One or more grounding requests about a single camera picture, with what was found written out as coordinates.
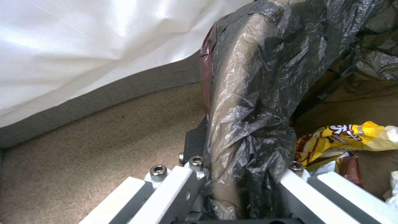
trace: candy wrapper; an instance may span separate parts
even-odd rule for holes
[[[333,125],[304,135],[296,142],[296,160],[304,166],[318,157],[331,157],[346,151],[383,151],[398,149],[398,128],[362,125]]]

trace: beige carpet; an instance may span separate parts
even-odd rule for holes
[[[198,84],[138,97],[4,153],[0,222],[78,223],[127,177],[172,168],[203,117]]]

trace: white fabric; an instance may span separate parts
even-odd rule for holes
[[[3,0],[0,127],[187,58],[252,0]]]

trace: black plastic bag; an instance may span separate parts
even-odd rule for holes
[[[382,0],[259,0],[214,24],[201,49],[211,217],[282,215],[277,183],[296,142],[290,116],[343,52],[351,56],[345,70],[355,67],[363,42],[357,34],[390,6]]]

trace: metal frame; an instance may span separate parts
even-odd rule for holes
[[[396,211],[335,172],[312,176],[308,183],[360,223],[398,223]]]
[[[185,220],[204,178],[189,168],[176,166],[145,202],[129,224],[170,224]]]
[[[153,193],[152,183],[128,177],[80,224],[125,224]]]

